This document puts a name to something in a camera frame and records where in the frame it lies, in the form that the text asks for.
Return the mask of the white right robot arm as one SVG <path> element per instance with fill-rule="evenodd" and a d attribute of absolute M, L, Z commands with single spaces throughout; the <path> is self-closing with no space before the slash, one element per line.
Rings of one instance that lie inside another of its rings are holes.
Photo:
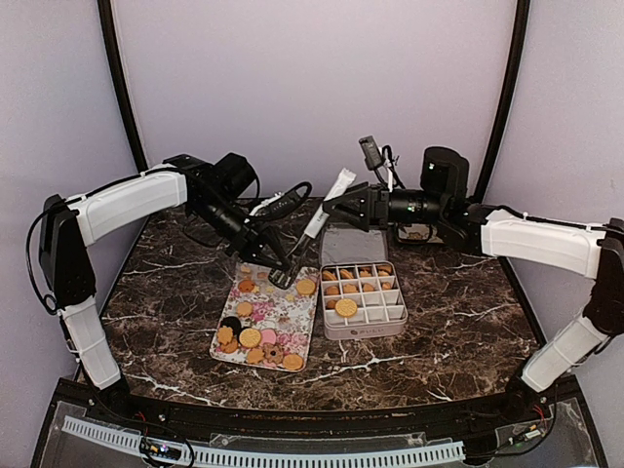
<path fill-rule="evenodd" d="M 583 224 L 520 213 L 508 206 L 471 202 L 468 161 L 441 146 L 424 151 L 420 186 L 395 188 L 366 182 L 333 195 L 324 210 L 368 231 L 398 224 L 425 224 L 453 249 L 472 255 L 510 257 L 568 270 L 593 280 L 584 308 L 536 351 L 515 386 L 497 403 L 508 423 L 521 421 L 535 406 L 534 392 L 590 353 L 623 333 L 623 221 Z"/>

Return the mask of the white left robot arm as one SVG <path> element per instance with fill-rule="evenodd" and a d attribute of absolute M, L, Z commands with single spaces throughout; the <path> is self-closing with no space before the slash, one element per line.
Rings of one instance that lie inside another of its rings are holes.
<path fill-rule="evenodd" d="M 137 402 L 116 388 L 124 376 L 100 319 L 97 277 L 89 249 L 119 231 L 140 229 L 159 212 L 183 207 L 198 216 L 242 261 L 288 270 L 272 216 L 246 212 L 238 198 L 256 180 L 246 157 L 230 152 L 217 162 L 179 154 L 144 172 L 90 192 L 48 197 L 25 238 L 25 267 L 44 310 L 60 320 L 87 379 L 103 391 L 98 406 L 117 425 L 137 418 Z"/>

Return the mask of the large embossed round biscuit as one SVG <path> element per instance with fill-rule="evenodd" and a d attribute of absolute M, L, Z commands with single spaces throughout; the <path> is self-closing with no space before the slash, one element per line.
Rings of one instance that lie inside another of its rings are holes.
<path fill-rule="evenodd" d="M 349 319 L 357 314 L 358 304 L 353 299 L 342 298 L 336 302 L 334 311 L 339 317 Z"/>

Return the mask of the metal tongs white handle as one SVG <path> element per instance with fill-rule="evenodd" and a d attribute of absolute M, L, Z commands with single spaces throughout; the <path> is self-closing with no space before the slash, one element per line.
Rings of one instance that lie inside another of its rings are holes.
<path fill-rule="evenodd" d="M 343 168 L 330 191 L 324 198 L 324 201 L 331 200 L 344 194 L 355 179 L 355 173 Z M 287 290 L 293 284 L 310 244 L 320 234 L 329 217 L 330 215 L 325 212 L 323 205 L 320 205 L 317 211 L 310 218 L 294 247 L 287 254 L 287 258 L 291 261 L 291 267 L 285 271 L 272 269 L 269 272 L 268 280 L 273 286 L 281 290 Z"/>

